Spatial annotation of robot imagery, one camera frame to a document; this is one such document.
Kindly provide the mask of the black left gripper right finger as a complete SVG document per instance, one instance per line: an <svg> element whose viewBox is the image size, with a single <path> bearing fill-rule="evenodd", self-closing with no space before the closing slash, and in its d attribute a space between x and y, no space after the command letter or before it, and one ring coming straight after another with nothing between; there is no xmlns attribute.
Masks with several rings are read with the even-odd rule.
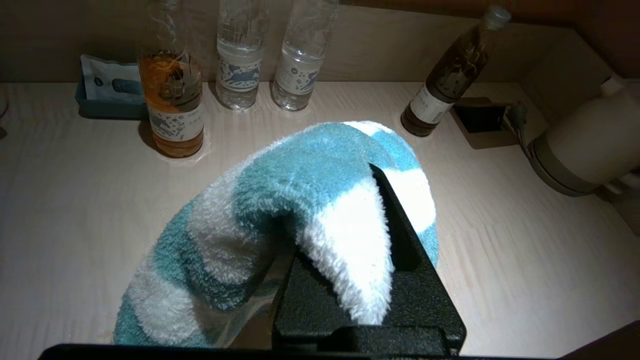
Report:
<svg viewBox="0 0 640 360"><path fill-rule="evenodd" d="M400 199L382 169L371 166L381 186L394 266L391 303L382 325L345 328L348 351L459 351L467 330Z"/></svg>

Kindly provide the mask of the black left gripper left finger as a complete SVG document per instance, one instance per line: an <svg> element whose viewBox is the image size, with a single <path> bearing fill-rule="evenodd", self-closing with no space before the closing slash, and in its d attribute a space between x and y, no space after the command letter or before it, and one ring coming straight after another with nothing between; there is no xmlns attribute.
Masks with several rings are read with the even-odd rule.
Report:
<svg viewBox="0 0 640 360"><path fill-rule="evenodd" d="M282 351L345 351L334 333L354 326L338 304L333 285L301 251L294 253L272 326L272 348Z"/></svg>

